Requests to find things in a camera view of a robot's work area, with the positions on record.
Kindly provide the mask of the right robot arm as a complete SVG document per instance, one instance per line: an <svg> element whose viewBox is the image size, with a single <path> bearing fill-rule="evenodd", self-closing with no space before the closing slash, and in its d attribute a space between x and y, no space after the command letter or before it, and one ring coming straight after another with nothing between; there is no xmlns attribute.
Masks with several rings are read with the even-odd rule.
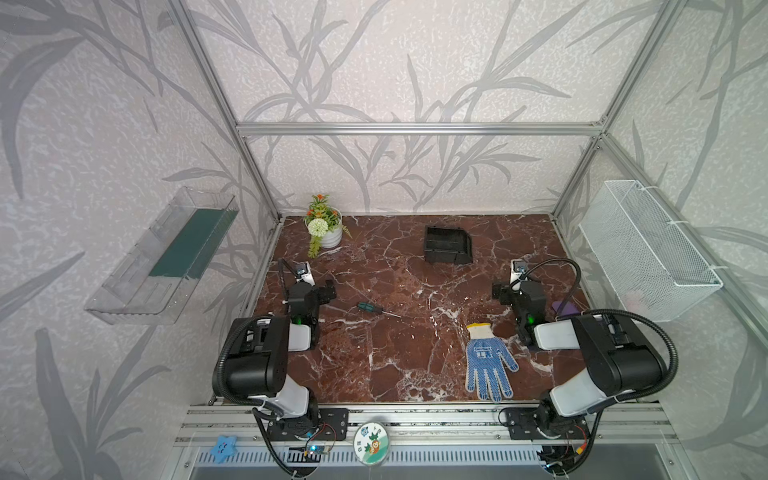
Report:
<svg viewBox="0 0 768 480"><path fill-rule="evenodd" d="M633 312L572 311L548 322L543 287L522 278L493 283L491 297L513 308L517 332L525 346L578 350L585 362L585 368L573 378L549 390L537 409L526 411L540 428L654 395L665 389L678 371L679 354L670 336Z"/></svg>

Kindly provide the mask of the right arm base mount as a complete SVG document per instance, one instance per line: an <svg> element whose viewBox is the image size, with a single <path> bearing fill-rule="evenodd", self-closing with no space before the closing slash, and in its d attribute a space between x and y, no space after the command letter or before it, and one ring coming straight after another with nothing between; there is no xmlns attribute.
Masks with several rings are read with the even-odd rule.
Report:
<svg viewBox="0 0 768 480"><path fill-rule="evenodd" d="M544 404L504 408L498 420L512 440L587 440L590 434L584 416L565 417Z"/></svg>

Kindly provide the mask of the black plastic bin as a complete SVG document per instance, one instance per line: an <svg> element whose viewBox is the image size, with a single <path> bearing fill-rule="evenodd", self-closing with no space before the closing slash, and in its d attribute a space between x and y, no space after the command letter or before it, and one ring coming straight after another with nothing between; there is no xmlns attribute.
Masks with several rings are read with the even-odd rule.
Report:
<svg viewBox="0 0 768 480"><path fill-rule="evenodd" d="M427 226L424 235L424 258L431 264L471 264L473 262L471 236L460 228Z"/></svg>

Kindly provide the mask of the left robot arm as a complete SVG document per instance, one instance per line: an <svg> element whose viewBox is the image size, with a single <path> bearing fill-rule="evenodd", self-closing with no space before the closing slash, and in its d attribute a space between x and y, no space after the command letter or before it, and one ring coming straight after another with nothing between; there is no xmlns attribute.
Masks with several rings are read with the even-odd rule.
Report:
<svg viewBox="0 0 768 480"><path fill-rule="evenodd" d="M320 307L336 297L331 280L321 286L299 281L287 290L286 313L235 320L214 367L214 394L251 407L263 422L317 427L316 397L290 377L288 358L318 346Z"/></svg>

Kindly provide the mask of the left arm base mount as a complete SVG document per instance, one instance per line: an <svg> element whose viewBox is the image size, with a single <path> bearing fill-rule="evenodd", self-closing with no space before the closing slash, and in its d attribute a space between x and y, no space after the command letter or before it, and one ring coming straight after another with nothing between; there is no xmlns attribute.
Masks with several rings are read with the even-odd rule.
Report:
<svg viewBox="0 0 768 480"><path fill-rule="evenodd" d="M306 415L270 421L267 435L272 441L315 440L343 441L349 427L346 408L310 409Z"/></svg>

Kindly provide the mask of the green handled screwdriver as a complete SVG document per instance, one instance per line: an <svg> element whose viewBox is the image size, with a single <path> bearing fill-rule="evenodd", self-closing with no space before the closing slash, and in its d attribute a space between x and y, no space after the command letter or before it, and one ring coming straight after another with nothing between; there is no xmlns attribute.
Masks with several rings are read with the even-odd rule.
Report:
<svg viewBox="0 0 768 480"><path fill-rule="evenodd" d="M391 317L394 317L394 318L400 318L400 315L392 313L392 312L390 312L388 310L385 310L381 306L378 306L378 305L375 305L375 304L371 304L371 303L360 302L360 303L357 304L357 308L359 310L361 310L363 312L367 312L367 313L372 313L372 314L376 314L376 315L387 315L387 316L391 316Z"/></svg>

